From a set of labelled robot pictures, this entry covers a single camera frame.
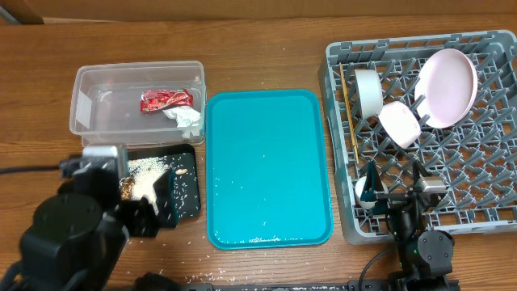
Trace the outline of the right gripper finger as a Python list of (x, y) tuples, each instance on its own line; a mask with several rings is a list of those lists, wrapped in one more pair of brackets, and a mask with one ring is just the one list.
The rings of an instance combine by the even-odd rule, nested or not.
[(432, 178), (419, 161), (413, 162), (412, 173), (413, 189), (416, 192), (429, 192), (432, 186)]
[(380, 175), (377, 171), (376, 162), (370, 161), (366, 171), (366, 184), (364, 185), (363, 195), (361, 200), (363, 201), (377, 201), (383, 199), (384, 195), (389, 192), (385, 189), (383, 182), (380, 180)]

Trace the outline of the white paper cup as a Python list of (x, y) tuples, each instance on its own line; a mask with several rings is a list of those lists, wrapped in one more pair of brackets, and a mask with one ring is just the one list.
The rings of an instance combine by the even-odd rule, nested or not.
[(364, 190), (364, 185), (366, 184), (367, 177), (363, 176), (358, 179), (355, 184), (355, 200), (363, 209), (372, 209), (376, 202), (369, 202), (361, 200)]

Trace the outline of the small pink bowl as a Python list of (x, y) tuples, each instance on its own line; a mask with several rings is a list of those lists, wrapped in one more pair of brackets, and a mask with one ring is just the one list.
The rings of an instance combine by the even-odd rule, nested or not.
[(408, 148), (421, 134), (416, 117), (405, 104), (399, 101), (383, 106), (379, 120), (392, 141), (403, 149)]

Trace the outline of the white napkin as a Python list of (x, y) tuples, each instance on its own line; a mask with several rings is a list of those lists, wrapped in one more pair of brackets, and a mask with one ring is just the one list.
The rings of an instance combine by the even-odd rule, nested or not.
[(163, 110), (167, 118), (176, 120), (177, 127), (182, 128), (182, 137), (187, 139), (200, 135), (201, 114), (187, 105)]

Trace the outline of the large pink plate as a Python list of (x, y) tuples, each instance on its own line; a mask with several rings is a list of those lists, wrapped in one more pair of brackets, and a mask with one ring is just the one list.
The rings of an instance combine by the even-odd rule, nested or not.
[(428, 126), (451, 127), (472, 108), (477, 95), (477, 71), (461, 51), (446, 48), (434, 53), (418, 77), (414, 95), (423, 95), (425, 99), (417, 106), (417, 113), (421, 117), (429, 116)]

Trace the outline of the red silver snack wrapper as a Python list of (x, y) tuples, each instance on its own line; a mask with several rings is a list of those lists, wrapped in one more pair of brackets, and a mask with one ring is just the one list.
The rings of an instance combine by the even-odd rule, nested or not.
[(156, 112), (168, 108), (193, 105), (193, 95), (186, 89), (176, 91), (151, 90), (141, 96), (140, 110), (143, 113)]

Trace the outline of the metal bowl with food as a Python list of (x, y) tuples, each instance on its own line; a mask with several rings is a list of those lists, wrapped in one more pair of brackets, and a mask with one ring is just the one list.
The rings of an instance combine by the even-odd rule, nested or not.
[(375, 70), (355, 70), (355, 82), (361, 117), (378, 115), (383, 108), (383, 95), (379, 75)]

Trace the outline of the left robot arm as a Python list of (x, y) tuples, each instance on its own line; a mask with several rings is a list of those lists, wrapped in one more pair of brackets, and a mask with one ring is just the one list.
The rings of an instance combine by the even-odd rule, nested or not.
[(161, 210), (146, 199), (123, 200), (119, 182), (116, 172), (100, 168), (71, 175), (36, 208), (19, 242), (21, 259), (1, 288), (103, 290), (129, 238), (177, 226), (171, 178), (158, 184)]

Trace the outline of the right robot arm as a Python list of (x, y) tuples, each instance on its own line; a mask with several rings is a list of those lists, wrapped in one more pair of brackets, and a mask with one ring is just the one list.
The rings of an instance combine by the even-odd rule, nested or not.
[(412, 165), (413, 184), (405, 192), (392, 193), (384, 190), (376, 162), (366, 168), (366, 180), (360, 199), (372, 202), (372, 213), (383, 215), (394, 244), (376, 255), (364, 267), (358, 281), (358, 289), (367, 288), (364, 277), (368, 269), (382, 256), (395, 250), (399, 258), (398, 272), (392, 272), (386, 280), (371, 283), (379, 290), (458, 290), (459, 283), (449, 281), (452, 272), (454, 238), (446, 231), (427, 229), (422, 216), (434, 208), (446, 196), (447, 187), (438, 176), (433, 176), (416, 161)]

